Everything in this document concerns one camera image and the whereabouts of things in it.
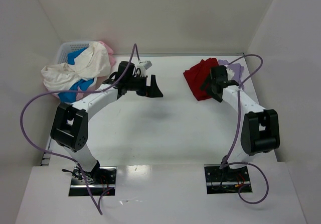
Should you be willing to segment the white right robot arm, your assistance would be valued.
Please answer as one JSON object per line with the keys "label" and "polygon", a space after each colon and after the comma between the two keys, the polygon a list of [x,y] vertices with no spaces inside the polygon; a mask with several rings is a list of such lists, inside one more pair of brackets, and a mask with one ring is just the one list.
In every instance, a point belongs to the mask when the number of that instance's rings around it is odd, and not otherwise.
{"label": "white right robot arm", "polygon": [[237,112],[237,127],[232,146],[223,157],[221,169],[239,169],[252,162],[256,155],[269,153],[280,146],[278,113],[256,103],[229,78],[224,65],[212,67],[201,85],[210,97],[229,104]]}

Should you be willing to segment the red t shirt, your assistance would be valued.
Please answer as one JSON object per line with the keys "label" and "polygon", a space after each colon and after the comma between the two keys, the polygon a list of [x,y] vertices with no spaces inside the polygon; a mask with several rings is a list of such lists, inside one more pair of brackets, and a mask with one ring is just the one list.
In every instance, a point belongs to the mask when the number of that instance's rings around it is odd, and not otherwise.
{"label": "red t shirt", "polygon": [[217,67],[218,65],[216,58],[208,58],[206,60],[201,60],[198,64],[183,73],[183,76],[196,100],[202,101],[211,98],[200,88],[207,76],[210,74],[210,69],[212,67]]}

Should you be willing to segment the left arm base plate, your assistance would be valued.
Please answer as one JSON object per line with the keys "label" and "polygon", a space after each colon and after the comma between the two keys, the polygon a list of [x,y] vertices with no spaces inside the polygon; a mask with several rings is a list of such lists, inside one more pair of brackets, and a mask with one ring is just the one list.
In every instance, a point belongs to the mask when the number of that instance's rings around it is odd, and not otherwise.
{"label": "left arm base plate", "polygon": [[[72,174],[68,194],[69,196],[89,196],[82,173],[78,167],[74,167],[73,171],[64,170],[64,172],[69,172]],[[100,196],[103,192],[108,190],[105,195],[114,196],[117,168],[100,167],[100,172],[101,175],[96,179],[87,176],[87,182],[89,184],[89,189],[91,190],[92,195]]]}

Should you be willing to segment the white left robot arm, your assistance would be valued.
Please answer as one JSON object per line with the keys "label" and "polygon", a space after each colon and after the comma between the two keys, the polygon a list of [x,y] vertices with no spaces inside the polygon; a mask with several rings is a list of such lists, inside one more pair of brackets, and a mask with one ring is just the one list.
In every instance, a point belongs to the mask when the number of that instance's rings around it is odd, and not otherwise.
{"label": "white left robot arm", "polygon": [[163,97],[155,75],[146,75],[151,66],[150,61],[140,61],[137,65],[122,61],[118,70],[101,84],[98,93],[92,93],[72,104],[61,103],[58,106],[51,138],[80,164],[86,176],[93,181],[100,180],[103,173],[100,171],[99,161],[93,157],[87,146],[90,119],[128,91],[134,91],[143,97]]}

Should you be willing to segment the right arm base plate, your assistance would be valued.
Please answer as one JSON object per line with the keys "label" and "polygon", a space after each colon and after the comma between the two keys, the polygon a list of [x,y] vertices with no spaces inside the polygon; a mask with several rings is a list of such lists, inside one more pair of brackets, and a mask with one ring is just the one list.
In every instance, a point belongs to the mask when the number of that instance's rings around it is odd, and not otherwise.
{"label": "right arm base plate", "polygon": [[205,165],[207,194],[230,194],[252,192],[247,167],[220,169],[219,165]]}

